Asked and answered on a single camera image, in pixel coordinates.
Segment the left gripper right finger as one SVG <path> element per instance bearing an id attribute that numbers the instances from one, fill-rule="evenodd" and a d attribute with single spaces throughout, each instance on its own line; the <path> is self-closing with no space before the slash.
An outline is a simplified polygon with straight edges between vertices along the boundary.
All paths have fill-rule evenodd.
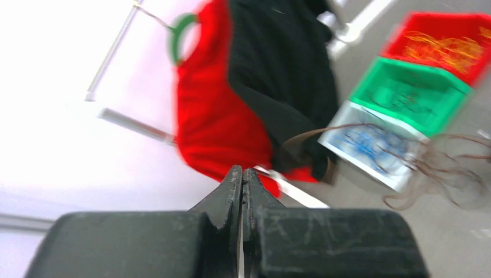
<path id="1" fill-rule="evenodd" d="M 396 212 L 288 208 L 253 169 L 243 173 L 245 277 L 429 277 Z"/>

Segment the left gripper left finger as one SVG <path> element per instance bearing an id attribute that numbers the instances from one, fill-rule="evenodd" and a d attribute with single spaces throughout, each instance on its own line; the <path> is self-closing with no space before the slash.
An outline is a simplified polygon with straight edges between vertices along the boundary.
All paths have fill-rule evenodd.
<path id="1" fill-rule="evenodd" d="M 78 212 L 48 231 L 27 277 L 237 277 L 243 171 L 186 211 Z"/>

